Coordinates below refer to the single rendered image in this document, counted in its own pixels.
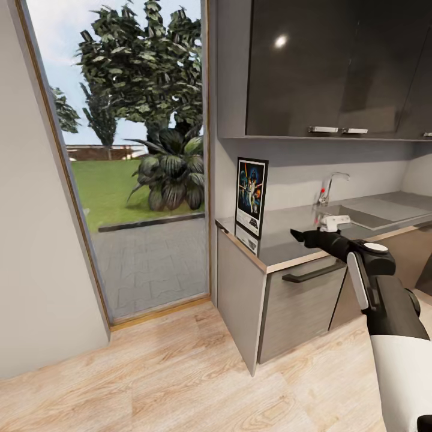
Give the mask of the poster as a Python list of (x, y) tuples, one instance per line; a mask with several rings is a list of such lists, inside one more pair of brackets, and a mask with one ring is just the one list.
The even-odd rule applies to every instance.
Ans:
[(238, 157), (235, 221), (261, 240), (269, 160)]

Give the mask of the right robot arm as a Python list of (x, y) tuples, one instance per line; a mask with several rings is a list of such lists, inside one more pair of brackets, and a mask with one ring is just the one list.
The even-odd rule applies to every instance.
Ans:
[(352, 278), (373, 348), (387, 432), (432, 432), (432, 341), (419, 320), (411, 289), (394, 275), (389, 248), (341, 236), (349, 215), (327, 216), (317, 230), (291, 234), (307, 248), (321, 248), (344, 263)]

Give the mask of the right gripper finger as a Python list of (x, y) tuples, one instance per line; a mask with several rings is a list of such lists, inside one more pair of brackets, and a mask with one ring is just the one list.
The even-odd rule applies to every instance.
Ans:
[(302, 232), (298, 232), (298, 231), (291, 229), (290, 232), (298, 242), (305, 242), (305, 232), (306, 231), (304, 231), (302, 233)]

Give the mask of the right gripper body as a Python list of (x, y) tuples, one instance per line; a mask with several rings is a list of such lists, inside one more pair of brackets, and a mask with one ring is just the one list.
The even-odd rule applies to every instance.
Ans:
[(325, 252), (331, 254), (331, 246), (339, 238), (345, 236), (340, 235), (341, 230), (337, 229), (336, 232), (326, 232), (317, 230), (309, 230), (305, 232), (304, 246), (307, 248), (321, 248)]

